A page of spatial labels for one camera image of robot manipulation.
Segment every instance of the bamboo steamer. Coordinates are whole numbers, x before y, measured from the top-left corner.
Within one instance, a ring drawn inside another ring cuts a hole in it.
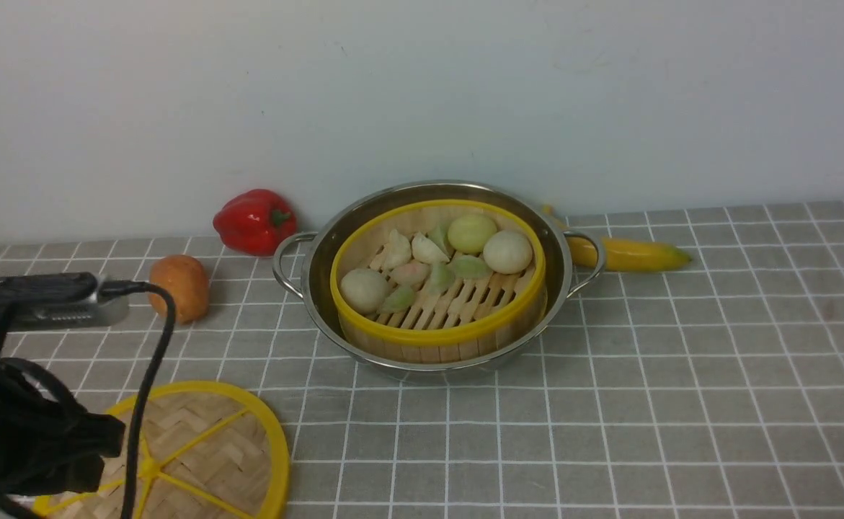
[[[469,213],[489,216],[500,230],[524,234],[534,253],[530,266],[516,275],[494,272],[487,279],[457,279],[441,296],[426,293],[423,283],[413,287],[418,292],[411,308],[396,314],[363,316],[345,302],[339,283],[350,270],[374,269],[389,280],[382,265],[392,229],[411,238]],[[439,364],[490,354],[530,332],[546,313],[545,276],[543,247],[524,220],[490,204],[451,198],[408,204],[363,224],[336,253],[330,289],[350,344],[382,358]]]

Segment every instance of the pepper stem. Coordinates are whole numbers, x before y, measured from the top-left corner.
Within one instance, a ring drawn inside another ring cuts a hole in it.
[[[274,227],[280,227],[280,224],[287,220],[290,220],[290,213],[281,213],[277,209],[271,210],[271,223],[274,224]]]

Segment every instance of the yellow banana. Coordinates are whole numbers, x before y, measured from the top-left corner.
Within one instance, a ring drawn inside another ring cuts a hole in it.
[[[553,206],[544,204],[543,212],[561,228],[567,227],[554,216]],[[593,268],[598,254],[592,244],[585,239],[568,240],[572,262],[580,267]],[[662,272],[677,270],[692,262],[688,253],[667,243],[610,239],[606,236],[602,236],[602,243],[607,250],[607,270],[615,272]]]

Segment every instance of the black cable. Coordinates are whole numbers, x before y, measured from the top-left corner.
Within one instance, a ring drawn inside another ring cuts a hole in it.
[[[146,402],[149,392],[152,391],[152,384],[156,380],[162,358],[165,357],[165,350],[169,346],[172,332],[175,329],[175,300],[171,293],[158,285],[142,282],[111,282],[105,283],[99,293],[102,296],[126,296],[129,293],[149,292],[155,293],[165,301],[165,325],[162,326],[162,335],[159,336],[159,343],[152,352],[152,359],[139,384],[139,391],[136,392],[136,403],[134,404],[133,416],[131,417],[130,430],[128,433],[128,470],[124,480],[124,505],[121,508],[121,519],[131,519],[136,501],[136,473],[139,464],[139,430],[143,424],[143,412],[146,410]]]

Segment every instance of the woven bamboo lid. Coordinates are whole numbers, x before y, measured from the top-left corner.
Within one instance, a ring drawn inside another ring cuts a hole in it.
[[[135,400],[108,413],[129,427]],[[98,492],[42,497],[34,510],[52,519],[116,519],[125,471],[126,445],[107,460]],[[289,475],[280,423],[253,394],[218,382],[177,382],[149,395],[134,517],[276,519]]]

